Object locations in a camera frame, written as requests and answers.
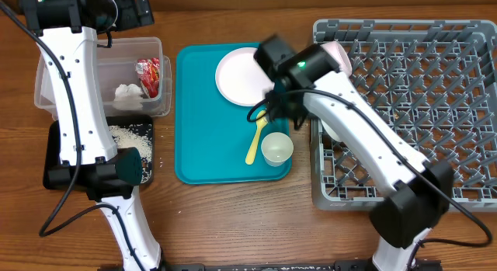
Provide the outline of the yellow plastic spoon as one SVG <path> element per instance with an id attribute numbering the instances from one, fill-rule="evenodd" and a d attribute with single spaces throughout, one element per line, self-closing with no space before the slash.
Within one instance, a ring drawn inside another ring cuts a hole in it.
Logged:
<path id="1" fill-rule="evenodd" d="M 256 152 L 258 149 L 258 144 L 259 144 L 259 139 L 262 133 L 262 129 L 268 124 L 268 120 L 266 118 L 266 111 L 261 110 L 257 114 L 257 121 L 256 123 L 256 130 L 255 130 L 255 135 L 252 139 L 252 143 L 250 144 L 249 150 L 247 152 L 247 155 L 245 157 L 245 164 L 246 165 L 252 165 L 253 162 L 255 161 L 255 156 Z"/>

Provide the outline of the white cup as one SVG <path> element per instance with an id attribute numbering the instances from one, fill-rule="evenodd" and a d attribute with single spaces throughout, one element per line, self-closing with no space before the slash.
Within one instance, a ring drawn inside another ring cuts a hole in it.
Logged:
<path id="1" fill-rule="evenodd" d="M 268 165 L 278 167 L 292 156 L 294 144 L 288 135 L 273 132 L 263 138 L 261 151 Z"/>

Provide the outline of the large white plate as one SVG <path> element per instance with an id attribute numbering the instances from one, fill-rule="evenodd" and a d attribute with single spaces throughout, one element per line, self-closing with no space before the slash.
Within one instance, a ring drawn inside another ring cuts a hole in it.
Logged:
<path id="1" fill-rule="evenodd" d="M 217 65 L 217 89 L 235 105 L 254 106 L 274 88 L 274 82 L 255 61 L 255 52 L 255 47 L 238 48 L 226 54 Z"/>

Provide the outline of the white bowl with food scraps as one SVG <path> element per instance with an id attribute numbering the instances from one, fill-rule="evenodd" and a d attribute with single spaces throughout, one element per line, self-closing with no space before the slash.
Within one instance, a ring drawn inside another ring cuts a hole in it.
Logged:
<path id="1" fill-rule="evenodd" d="M 337 142 L 342 142 L 342 139 L 339 137 L 339 135 L 325 121 L 321 120 L 321 125 L 326 134 L 330 136 L 331 139 Z"/>

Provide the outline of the red snack wrapper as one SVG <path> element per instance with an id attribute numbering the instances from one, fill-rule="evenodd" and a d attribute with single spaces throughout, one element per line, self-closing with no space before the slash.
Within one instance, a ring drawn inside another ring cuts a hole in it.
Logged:
<path id="1" fill-rule="evenodd" d="M 140 79 L 142 89 L 148 98 L 158 95 L 160 79 L 160 60 L 156 57 L 151 59 L 138 59 L 135 71 Z"/>

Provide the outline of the pink bowl with rice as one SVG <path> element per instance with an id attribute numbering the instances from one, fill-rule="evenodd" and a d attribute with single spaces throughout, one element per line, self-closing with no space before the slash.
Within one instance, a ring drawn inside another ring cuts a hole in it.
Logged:
<path id="1" fill-rule="evenodd" d="M 323 43 L 321 47 L 339 64 L 340 71 L 343 71 L 348 77 L 352 75 L 352 65 L 342 45 L 336 41 L 333 41 Z"/>

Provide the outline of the white napkin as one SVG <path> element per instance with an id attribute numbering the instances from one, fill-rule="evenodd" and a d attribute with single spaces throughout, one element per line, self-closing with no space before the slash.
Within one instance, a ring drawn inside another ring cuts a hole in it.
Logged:
<path id="1" fill-rule="evenodd" d="M 121 84 L 115 90 L 113 107 L 118 110 L 133 111 L 141 110 L 142 89 L 135 84 Z"/>

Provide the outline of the grey dishwasher rack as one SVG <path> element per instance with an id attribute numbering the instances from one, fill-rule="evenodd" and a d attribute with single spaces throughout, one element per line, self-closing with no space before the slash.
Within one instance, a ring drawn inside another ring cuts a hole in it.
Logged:
<path id="1" fill-rule="evenodd" d="M 496 210 L 496 25 L 489 20 L 320 19 L 352 83 L 385 123 L 428 159 L 454 168 L 454 199 Z"/>

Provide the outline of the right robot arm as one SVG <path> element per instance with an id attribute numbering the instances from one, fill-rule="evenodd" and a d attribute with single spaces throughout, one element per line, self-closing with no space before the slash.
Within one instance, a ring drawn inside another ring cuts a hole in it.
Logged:
<path id="1" fill-rule="evenodd" d="M 449 209 L 450 163 L 430 162 L 381 119 L 350 81 L 352 65 L 339 43 L 312 44 L 297 53 L 272 36 L 261 42 L 254 59 L 275 84 L 263 101 L 269 119 L 287 117 L 298 128 L 308 115 L 316 116 L 383 195 L 370 211 L 380 241 L 367 268 L 412 268 L 415 247 Z"/>

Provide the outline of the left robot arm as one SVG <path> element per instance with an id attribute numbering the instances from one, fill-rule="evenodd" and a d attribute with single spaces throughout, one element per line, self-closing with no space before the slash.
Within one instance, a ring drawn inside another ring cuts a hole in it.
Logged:
<path id="1" fill-rule="evenodd" d="M 59 126 L 52 188 L 81 188 L 106 217 L 125 270 L 162 270 L 162 248 L 141 205 L 141 157 L 118 148 L 98 80 L 98 35 L 154 23 L 148 0 L 18 0 L 19 28 L 40 48 L 54 91 Z"/>

